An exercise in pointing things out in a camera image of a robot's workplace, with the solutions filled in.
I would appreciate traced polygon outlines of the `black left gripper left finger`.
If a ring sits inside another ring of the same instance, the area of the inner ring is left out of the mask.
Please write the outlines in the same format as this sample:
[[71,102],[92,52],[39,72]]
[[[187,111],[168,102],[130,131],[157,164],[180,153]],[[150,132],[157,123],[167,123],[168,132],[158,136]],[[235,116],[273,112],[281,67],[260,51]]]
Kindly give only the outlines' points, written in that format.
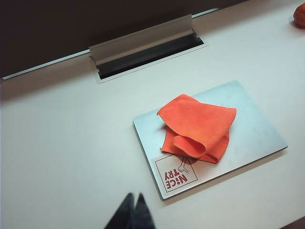
[[134,194],[128,193],[105,229],[133,229]]

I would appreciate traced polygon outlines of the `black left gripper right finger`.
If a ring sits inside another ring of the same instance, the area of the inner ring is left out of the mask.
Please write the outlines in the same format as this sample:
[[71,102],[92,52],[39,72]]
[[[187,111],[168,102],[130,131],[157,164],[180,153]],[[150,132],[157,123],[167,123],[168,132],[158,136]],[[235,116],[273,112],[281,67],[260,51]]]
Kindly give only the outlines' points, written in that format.
[[132,229],[155,229],[155,223],[142,193],[139,194],[132,213]]

